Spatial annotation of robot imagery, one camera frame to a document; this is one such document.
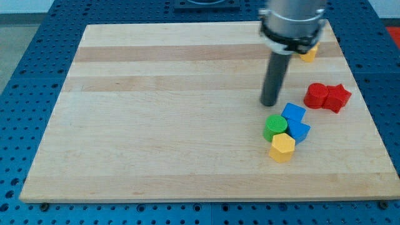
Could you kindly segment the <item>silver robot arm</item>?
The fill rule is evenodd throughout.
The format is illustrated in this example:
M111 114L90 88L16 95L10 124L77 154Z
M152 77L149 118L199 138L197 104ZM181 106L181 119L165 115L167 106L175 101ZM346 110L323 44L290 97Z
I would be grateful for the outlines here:
M267 0L259 9L259 34L271 50L260 102L276 104L294 53L308 53L326 24L326 0Z

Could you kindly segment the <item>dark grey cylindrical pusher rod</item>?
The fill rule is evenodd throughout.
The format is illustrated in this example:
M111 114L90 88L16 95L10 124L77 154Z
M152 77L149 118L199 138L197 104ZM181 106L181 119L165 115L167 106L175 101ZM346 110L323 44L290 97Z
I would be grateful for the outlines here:
M276 104L290 60L290 54L271 53L260 97L264 106Z

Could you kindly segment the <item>yellow block behind arm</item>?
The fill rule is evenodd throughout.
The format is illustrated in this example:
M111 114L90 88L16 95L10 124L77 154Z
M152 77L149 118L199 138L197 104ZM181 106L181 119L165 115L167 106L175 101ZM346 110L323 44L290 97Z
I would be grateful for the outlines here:
M299 57L302 61L306 63L312 63L318 52L320 43L318 42L314 47L312 47L306 54L300 54Z

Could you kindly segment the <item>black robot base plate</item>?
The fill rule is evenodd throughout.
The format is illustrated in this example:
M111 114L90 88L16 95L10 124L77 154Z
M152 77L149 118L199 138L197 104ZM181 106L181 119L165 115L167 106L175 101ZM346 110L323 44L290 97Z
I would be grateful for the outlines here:
M174 10L239 9L240 0L173 0Z

